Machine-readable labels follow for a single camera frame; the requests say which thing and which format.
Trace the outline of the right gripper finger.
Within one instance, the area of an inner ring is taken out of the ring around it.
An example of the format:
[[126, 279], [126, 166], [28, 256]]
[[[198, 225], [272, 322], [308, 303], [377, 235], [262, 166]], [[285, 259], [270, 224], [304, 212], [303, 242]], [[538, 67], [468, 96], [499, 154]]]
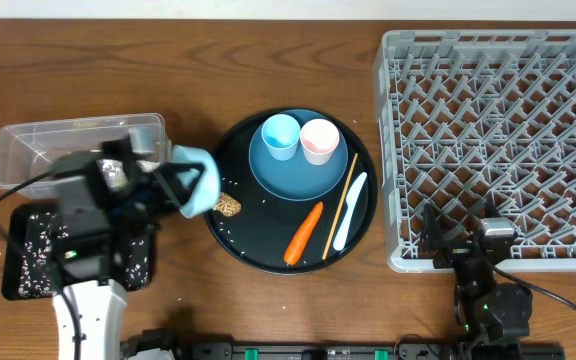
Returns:
[[501, 215], [491, 200], [484, 200], [481, 209], [478, 211], [478, 218], [500, 218]]
[[420, 248], [423, 252], [434, 252], [443, 245], [443, 234], [438, 220], [429, 203], [423, 209], [423, 227], [420, 235]]

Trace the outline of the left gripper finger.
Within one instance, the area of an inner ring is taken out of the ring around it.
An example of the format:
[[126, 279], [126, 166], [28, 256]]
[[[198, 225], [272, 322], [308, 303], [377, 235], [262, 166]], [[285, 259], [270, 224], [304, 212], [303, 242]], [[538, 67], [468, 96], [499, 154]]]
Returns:
[[152, 172], [154, 178], [172, 193], [192, 193], [205, 166], [201, 163], [167, 162]]
[[203, 172], [170, 173], [165, 180], [181, 207], [195, 206], [206, 192]]

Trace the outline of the light blue bowl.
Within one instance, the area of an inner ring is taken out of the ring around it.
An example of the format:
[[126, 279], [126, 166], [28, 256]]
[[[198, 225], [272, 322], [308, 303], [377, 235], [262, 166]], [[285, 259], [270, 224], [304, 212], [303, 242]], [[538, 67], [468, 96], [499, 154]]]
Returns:
[[177, 175], [185, 187], [190, 187], [192, 182], [196, 181], [189, 200], [180, 208], [183, 216], [192, 218], [212, 210], [221, 193], [221, 175], [213, 156], [201, 148], [174, 145], [171, 162], [182, 165], [199, 163], [204, 166], [202, 172], [190, 169]]

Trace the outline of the yellow foil snack wrapper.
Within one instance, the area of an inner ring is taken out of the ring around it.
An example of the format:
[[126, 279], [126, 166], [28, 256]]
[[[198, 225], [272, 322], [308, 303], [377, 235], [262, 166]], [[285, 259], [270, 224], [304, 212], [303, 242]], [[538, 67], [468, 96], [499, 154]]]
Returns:
[[127, 184], [127, 177], [121, 161], [101, 159], [98, 161], [98, 165], [106, 184], [112, 191], [119, 191]]

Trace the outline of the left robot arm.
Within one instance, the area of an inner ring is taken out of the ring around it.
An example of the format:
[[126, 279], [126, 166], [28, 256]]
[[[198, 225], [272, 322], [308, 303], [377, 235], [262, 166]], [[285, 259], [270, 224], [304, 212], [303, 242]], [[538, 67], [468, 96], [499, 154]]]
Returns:
[[220, 193], [214, 158], [175, 146], [151, 171], [129, 139], [59, 158], [49, 172], [67, 235], [47, 263], [56, 291], [62, 359], [119, 359], [133, 247], [152, 240], [162, 218], [211, 209]]

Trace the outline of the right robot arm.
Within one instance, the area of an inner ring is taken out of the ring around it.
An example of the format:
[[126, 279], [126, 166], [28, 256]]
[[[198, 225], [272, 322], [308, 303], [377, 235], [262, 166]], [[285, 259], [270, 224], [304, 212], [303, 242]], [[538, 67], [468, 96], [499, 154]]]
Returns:
[[467, 334], [443, 347], [439, 359], [520, 359], [519, 339], [530, 334], [532, 292], [516, 283], [498, 283], [495, 265], [510, 257], [518, 233], [491, 204], [467, 241], [443, 235], [431, 205], [423, 208], [421, 248], [433, 254], [433, 267], [456, 276], [454, 308]]

